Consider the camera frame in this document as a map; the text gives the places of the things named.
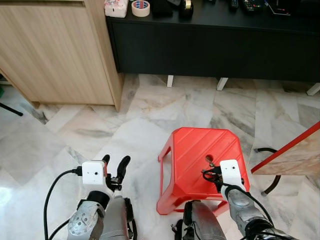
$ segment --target masking tape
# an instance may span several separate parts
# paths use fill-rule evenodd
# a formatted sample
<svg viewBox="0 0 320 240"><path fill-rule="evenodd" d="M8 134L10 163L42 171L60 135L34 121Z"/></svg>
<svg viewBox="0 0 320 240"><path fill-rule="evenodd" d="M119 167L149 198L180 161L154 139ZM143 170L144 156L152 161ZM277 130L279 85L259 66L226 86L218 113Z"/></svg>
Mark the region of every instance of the masking tape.
<svg viewBox="0 0 320 240"><path fill-rule="evenodd" d="M145 0L137 0L131 4L132 14L137 17L146 17L150 13L150 3Z"/></svg>

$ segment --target robotic hand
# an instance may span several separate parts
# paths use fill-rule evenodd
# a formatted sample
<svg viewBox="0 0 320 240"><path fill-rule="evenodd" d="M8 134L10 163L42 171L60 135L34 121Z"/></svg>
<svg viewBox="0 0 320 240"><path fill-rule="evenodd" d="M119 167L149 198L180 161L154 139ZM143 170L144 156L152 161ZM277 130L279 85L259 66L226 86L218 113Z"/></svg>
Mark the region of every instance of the robotic hand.
<svg viewBox="0 0 320 240"><path fill-rule="evenodd" d="M116 177L107 173L109 155L102 160L86 161L81 167L67 171L82 176L82 183L90 192L86 199L79 202L73 216L48 237L46 206L55 183L63 175L61 174L51 186L45 202L45 239L53 239L57 231L67 224L67 240L136 240L137 227L131 201L119 194L130 159L129 156L122 159Z"/></svg>
<svg viewBox="0 0 320 240"><path fill-rule="evenodd" d="M214 183L228 201L231 218L244 236L241 240L297 240L275 229L266 209L246 192L236 160L221 161L220 166L214 166L211 162L210 166L210 170L202 171L203 178ZM175 232L175 240L226 240L215 215L200 201L189 201L185 204L183 220L172 226L172 230Z"/></svg>

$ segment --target cabinet door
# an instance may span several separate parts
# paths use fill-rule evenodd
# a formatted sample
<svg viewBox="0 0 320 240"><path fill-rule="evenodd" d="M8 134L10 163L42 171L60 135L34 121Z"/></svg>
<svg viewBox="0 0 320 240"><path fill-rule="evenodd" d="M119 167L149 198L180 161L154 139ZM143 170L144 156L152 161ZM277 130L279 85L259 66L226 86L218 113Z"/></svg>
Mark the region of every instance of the cabinet door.
<svg viewBox="0 0 320 240"><path fill-rule="evenodd" d="M0 5L0 66L30 101L114 104L85 7Z"/></svg>

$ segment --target black tripod leg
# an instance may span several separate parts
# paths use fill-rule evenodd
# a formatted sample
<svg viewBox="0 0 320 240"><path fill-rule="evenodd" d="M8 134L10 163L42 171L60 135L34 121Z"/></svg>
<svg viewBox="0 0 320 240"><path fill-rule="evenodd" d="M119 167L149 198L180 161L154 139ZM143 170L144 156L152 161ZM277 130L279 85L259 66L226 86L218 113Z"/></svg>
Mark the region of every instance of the black tripod leg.
<svg viewBox="0 0 320 240"><path fill-rule="evenodd" d="M275 189L275 187L278 185L280 181L280 178L281 178L281 175L276 175L271 185L266 190L261 192L261 195L267 196L273 189Z"/></svg>
<svg viewBox="0 0 320 240"><path fill-rule="evenodd" d="M4 108L4 109L6 109L6 110L8 110L8 111L10 111L10 112L12 112L12 113L14 113L14 114L19 115L20 117L23 115L22 112L19 112L19 111L17 111L17 110L14 110L13 108L11 108L11 107L9 107L9 106L7 106L7 105L4 105L4 104L1 103L1 102L0 102L0 108Z"/></svg>
<svg viewBox="0 0 320 240"><path fill-rule="evenodd" d="M255 148L254 151L256 153L260 153L260 152L271 152L271 153L275 153L277 150L270 148L270 147L261 147L261 148ZM275 187L278 185L279 181L280 181L281 175L276 175L273 182L271 183L271 185L264 190L263 192L261 192L262 196L267 196L273 189L275 189Z"/></svg>

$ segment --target stool top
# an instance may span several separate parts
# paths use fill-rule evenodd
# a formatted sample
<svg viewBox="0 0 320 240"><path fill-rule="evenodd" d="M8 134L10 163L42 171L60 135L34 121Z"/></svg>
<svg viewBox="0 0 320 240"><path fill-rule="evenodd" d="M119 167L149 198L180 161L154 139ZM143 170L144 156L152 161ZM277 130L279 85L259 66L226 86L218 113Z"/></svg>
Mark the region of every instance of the stool top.
<svg viewBox="0 0 320 240"><path fill-rule="evenodd" d="M202 170L210 169L209 159L215 166L220 161L235 159L238 162L244 186L250 184L239 138L227 129L182 127L172 133L171 178L186 195L220 196L215 185L203 178Z"/></svg>

